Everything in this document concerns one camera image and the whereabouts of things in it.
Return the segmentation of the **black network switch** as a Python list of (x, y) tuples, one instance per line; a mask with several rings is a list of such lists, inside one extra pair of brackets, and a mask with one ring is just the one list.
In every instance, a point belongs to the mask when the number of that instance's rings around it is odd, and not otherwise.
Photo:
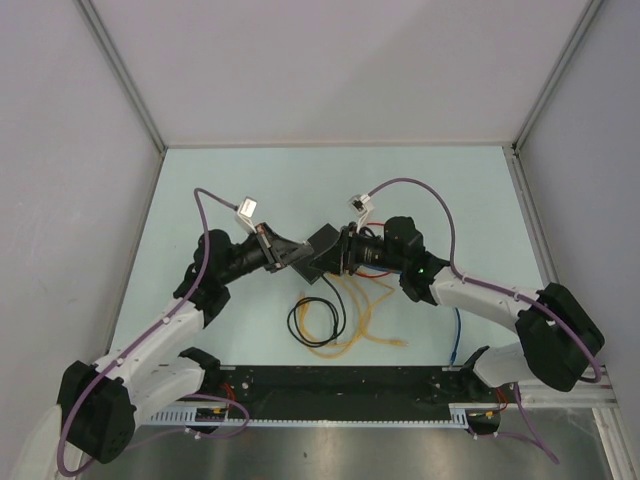
[(326, 223), (307, 239), (307, 243), (313, 248), (313, 253), (296, 261), (292, 268), (309, 285), (313, 285), (322, 276), (320, 270), (310, 265), (311, 261), (330, 249), (338, 240), (339, 235), (340, 232), (336, 227)]

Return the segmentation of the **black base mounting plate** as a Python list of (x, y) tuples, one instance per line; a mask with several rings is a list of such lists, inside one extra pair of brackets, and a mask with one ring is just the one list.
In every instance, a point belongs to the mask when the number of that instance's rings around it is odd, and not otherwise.
[(200, 392), (228, 389), (256, 421), (450, 420), (455, 404), (515, 403), (507, 384), (489, 387), (464, 367), (228, 366), (207, 373)]

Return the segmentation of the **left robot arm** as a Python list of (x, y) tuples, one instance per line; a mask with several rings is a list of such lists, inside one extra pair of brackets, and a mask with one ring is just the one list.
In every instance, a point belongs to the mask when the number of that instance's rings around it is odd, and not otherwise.
[(258, 269), (275, 273), (311, 256), (298, 243), (259, 224), (234, 244), (219, 229), (202, 234), (193, 261), (173, 298), (151, 325), (128, 346), (91, 364), (76, 361), (64, 372), (57, 403), (61, 432), (57, 461), (73, 445), (102, 464), (129, 445), (140, 424), (183, 397), (207, 400), (221, 387), (218, 360), (189, 348), (173, 361), (166, 356), (204, 330), (230, 299), (230, 283)]

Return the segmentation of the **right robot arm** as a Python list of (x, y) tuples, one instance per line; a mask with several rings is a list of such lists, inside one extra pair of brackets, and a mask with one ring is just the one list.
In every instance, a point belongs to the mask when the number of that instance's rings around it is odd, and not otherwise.
[(464, 310), (516, 334), (517, 342), (482, 347), (467, 360), (471, 370), (461, 376), (461, 388), (473, 401), (486, 400), (507, 383), (539, 380), (569, 392), (579, 381), (596, 383), (601, 377), (585, 372), (603, 348), (604, 336), (566, 287), (519, 289), (456, 273), (450, 261), (425, 248), (410, 217), (387, 220), (380, 237), (363, 234), (351, 223), (311, 265), (334, 275), (352, 275), (361, 267), (391, 271), (412, 301)]

